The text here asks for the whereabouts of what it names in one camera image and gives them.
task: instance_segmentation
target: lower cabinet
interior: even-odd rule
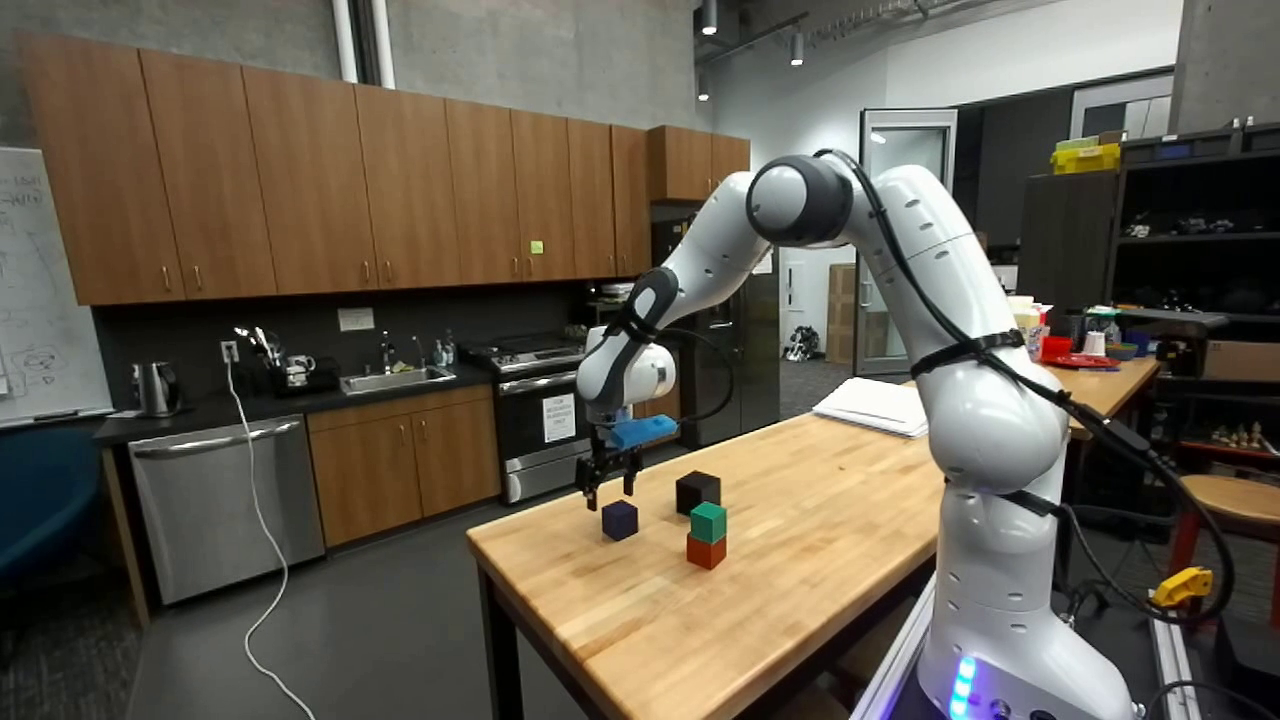
[[[501,497],[491,389],[313,411],[325,543]]]

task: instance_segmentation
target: kitchen counter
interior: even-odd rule
[[[486,383],[491,375],[484,368],[457,368],[457,379],[443,383],[416,383],[416,389],[390,389],[390,390],[366,390],[366,397],[342,397],[342,390],[317,390],[317,397],[238,397],[249,419],[265,417],[302,417],[302,411],[328,411],[328,408],[355,408],[355,403],[385,403],[400,397],[424,397],[424,390],[446,390],[446,389],[469,389],[469,383]],[[235,403],[227,390],[219,397],[198,397],[191,411],[180,417],[107,417],[93,438],[95,444],[128,444],[140,435],[168,435],[168,432],[195,432],[195,426],[219,426],[219,424],[238,424]]]

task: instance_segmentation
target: blue chair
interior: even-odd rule
[[[93,424],[0,432],[0,597],[74,547],[95,499]]]

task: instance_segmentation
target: table leg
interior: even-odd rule
[[[522,691],[518,691],[518,647],[515,647],[515,622],[508,606],[494,600],[491,578],[479,566],[479,610],[484,610],[484,659],[486,659],[486,705],[501,720],[522,714]]]

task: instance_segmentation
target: oven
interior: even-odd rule
[[[494,453],[505,499],[522,503],[574,484],[574,460],[593,457],[574,397],[579,338],[494,338],[463,346],[494,383]]]

